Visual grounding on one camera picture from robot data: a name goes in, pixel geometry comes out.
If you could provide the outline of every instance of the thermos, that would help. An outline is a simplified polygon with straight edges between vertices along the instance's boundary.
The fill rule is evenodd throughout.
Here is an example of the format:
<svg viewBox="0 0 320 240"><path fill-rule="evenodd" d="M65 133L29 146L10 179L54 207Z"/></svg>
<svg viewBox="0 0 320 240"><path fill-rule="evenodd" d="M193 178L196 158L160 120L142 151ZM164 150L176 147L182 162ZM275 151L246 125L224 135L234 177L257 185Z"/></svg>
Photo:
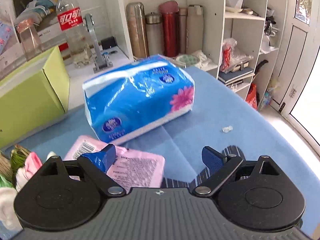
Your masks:
<svg viewBox="0 0 320 240"><path fill-rule="evenodd" d="M165 2L159 5L159 11L162 14L163 20L164 55L167 57L175 57L178 55L178 3L176 1Z"/></svg>
<svg viewBox="0 0 320 240"><path fill-rule="evenodd" d="M135 57L148 57L148 39L144 6L141 2L129 3L126 7L132 53Z"/></svg>
<svg viewBox="0 0 320 240"><path fill-rule="evenodd" d="M147 37L150 55L164 54L162 16L159 13L146 15Z"/></svg>
<svg viewBox="0 0 320 240"><path fill-rule="evenodd" d="M203 7L201 5L190 5L187 17L187 54L202 50L203 31Z"/></svg>
<svg viewBox="0 0 320 240"><path fill-rule="evenodd" d="M187 45L187 16L188 8L179 8L178 25L179 25L179 53L186 53Z"/></svg>

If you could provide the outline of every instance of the door glass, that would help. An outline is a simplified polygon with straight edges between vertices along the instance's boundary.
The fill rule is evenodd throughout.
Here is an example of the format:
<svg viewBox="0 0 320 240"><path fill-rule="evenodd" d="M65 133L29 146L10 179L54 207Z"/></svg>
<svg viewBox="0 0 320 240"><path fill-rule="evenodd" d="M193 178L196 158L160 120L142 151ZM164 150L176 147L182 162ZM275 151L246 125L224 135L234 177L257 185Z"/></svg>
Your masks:
<svg viewBox="0 0 320 240"><path fill-rule="evenodd" d="M297 0L296 18L309 25L312 0Z"/></svg>
<svg viewBox="0 0 320 240"><path fill-rule="evenodd" d="M319 115L320 53L317 56L309 79L291 115L320 143Z"/></svg>

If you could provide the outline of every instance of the blue notebook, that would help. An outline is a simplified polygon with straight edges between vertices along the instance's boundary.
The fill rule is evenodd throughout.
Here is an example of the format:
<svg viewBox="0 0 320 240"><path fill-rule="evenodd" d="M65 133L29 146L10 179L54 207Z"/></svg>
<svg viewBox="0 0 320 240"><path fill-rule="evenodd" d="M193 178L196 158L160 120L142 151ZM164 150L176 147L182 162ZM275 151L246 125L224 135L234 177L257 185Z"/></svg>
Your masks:
<svg viewBox="0 0 320 240"><path fill-rule="evenodd" d="M245 78L247 76L250 76L249 74L253 75L253 69L250 67L246 67L242 70L229 72L227 74L223 72L219 72L218 79L223 83L227 84L227 83L232 83L234 81L237 81L239 78Z"/></svg>

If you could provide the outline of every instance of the green box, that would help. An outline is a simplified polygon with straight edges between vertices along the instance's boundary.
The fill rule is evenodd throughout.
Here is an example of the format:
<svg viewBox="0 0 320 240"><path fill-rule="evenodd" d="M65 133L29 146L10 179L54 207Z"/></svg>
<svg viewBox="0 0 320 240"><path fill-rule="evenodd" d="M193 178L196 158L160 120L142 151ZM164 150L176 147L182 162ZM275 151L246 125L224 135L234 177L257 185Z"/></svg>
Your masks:
<svg viewBox="0 0 320 240"><path fill-rule="evenodd" d="M0 149L63 116L68 111L69 86L58 47L0 81Z"/></svg>

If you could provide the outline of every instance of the blue tablecloth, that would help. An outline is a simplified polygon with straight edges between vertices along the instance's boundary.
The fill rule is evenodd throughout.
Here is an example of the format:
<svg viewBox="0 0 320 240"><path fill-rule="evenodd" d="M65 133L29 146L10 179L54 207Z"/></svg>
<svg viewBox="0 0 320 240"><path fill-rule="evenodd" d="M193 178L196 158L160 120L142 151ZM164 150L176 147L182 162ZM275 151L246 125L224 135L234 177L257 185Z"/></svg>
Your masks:
<svg viewBox="0 0 320 240"><path fill-rule="evenodd" d="M195 81L193 110L123 146L164 156L167 178L191 181L204 168L204 146L222 151L238 146L247 160L270 155L290 177L306 199L302 230L309 236L320 222L320 181L288 142L239 96L208 73L187 69ZM223 133L222 128L233 126ZM80 135L95 137L84 109L37 133L20 144L45 160L50 151L63 157Z"/></svg>

